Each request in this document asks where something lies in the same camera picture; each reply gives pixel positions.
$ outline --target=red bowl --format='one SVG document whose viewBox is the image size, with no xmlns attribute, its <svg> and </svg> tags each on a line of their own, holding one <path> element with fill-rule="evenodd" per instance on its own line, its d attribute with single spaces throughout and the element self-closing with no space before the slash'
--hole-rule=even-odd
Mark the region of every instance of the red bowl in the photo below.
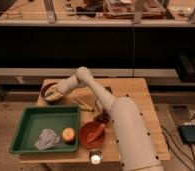
<svg viewBox="0 0 195 171">
<path fill-rule="evenodd" d="M 89 149 L 97 148 L 100 147 L 103 144 L 103 140 L 105 137 L 105 131 L 96 139 L 95 141 L 88 143 L 87 142 L 87 137 L 98 129 L 101 123 L 98 122 L 87 122 L 85 125 L 82 126 L 80 129 L 80 135 L 79 139 L 81 144 Z"/>
</svg>

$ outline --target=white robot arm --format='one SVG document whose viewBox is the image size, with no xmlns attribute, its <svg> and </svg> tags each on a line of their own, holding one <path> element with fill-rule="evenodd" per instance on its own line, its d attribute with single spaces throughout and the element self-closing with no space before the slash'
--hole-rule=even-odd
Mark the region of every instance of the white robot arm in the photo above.
<svg viewBox="0 0 195 171">
<path fill-rule="evenodd" d="M 76 75 L 59 82 L 56 91 L 63 96 L 82 85 L 92 90 L 111 116 L 123 171 L 163 171 L 143 115 L 135 101 L 129 97 L 115 98 L 94 80 L 85 67 L 78 68 Z"/>
</svg>

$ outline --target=green tray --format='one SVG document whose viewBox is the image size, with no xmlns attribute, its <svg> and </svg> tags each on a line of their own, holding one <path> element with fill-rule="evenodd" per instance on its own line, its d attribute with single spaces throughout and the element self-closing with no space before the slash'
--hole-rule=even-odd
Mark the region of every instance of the green tray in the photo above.
<svg viewBox="0 0 195 171">
<path fill-rule="evenodd" d="M 61 140 L 58 146 L 46 150 L 38 150 L 34 146 L 43 129 L 50 128 L 61 135 L 62 130 L 66 127 L 75 129 L 76 138 L 72 144 Z M 29 107 L 23 111 L 10 146 L 10 153 L 73 152 L 78 148 L 78 135 L 79 107 L 77 105 Z"/>
</svg>

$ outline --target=small bowl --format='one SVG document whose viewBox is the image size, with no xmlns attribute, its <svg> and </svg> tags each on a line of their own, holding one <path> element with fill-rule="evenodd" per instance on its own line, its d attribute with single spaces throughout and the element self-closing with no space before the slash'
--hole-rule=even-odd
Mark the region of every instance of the small bowl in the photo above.
<svg viewBox="0 0 195 171">
<path fill-rule="evenodd" d="M 57 84 L 57 83 L 49 83 L 49 84 L 47 84 L 47 85 L 45 85 L 42 89 L 41 89 L 41 97 L 45 100 L 45 101 L 47 101 L 47 102 L 54 102 L 54 101 L 57 101 L 57 100 L 53 100 L 53 101 L 49 101 L 49 100 L 47 100 L 46 98 L 45 98 L 45 93 L 46 93 L 46 91 L 50 88 L 50 87 L 52 87 L 53 85 L 55 85 L 55 84 Z"/>
<path fill-rule="evenodd" d="M 83 125 L 83 127 L 80 130 L 79 139 L 80 139 L 81 144 L 84 147 L 88 149 L 93 149 L 93 148 L 100 147 L 103 144 L 104 137 L 105 137 L 105 131 L 95 141 L 91 143 L 87 142 L 87 137 L 95 133 L 95 131 L 100 126 L 100 124 L 101 123 L 98 123 L 98 122 L 87 122 L 85 125 Z"/>
</svg>

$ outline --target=floor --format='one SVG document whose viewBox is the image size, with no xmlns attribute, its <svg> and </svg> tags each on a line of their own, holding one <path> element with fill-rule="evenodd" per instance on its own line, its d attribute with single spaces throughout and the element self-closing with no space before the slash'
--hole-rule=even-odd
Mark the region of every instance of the floor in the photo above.
<svg viewBox="0 0 195 171">
<path fill-rule="evenodd" d="M 40 164 L 20 164 L 16 155 L 9 153 L 9 147 L 19 121 L 19 117 L 25 107 L 34 106 L 38 97 L 38 90 L 36 91 L 16 91 L 10 90 L 7 94 L 0 96 L 0 171 L 11 170 L 11 171 L 45 171 L 49 168 L 45 168 L 44 165 Z M 195 113 L 195 92 L 151 92 L 153 103 L 157 111 L 160 124 L 163 125 L 172 135 L 175 142 L 180 146 L 187 155 L 192 158 L 192 153 L 187 145 L 183 145 L 182 141 L 177 132 L 177 126 L 184 119 L 191 117 Z M 188 114 L 180 117 L 175 112 L 178 110 L 184 110 Z M 180 151 L 175 147 L 171 138 L 168 134 L 163 131 L 168 139 L 171 153 L 171 160 L 163 161 L 165 171 L 187 171 L 195 170 L 195 166 L 192 162 L 182 155 Z M 174 155 L 174 152 L 180 156 L 180 158 L 189 165 L 191 169 L 186 167 L 180 160 Z M 74 165 L 49 165 L 49 167 L 56 171 L 87 171 L 91 170 L 91 167 L 87 166 L 74 166 Z M 120 170 L 119 168 L 97 167 L 92 170 Z"/>
</svg>

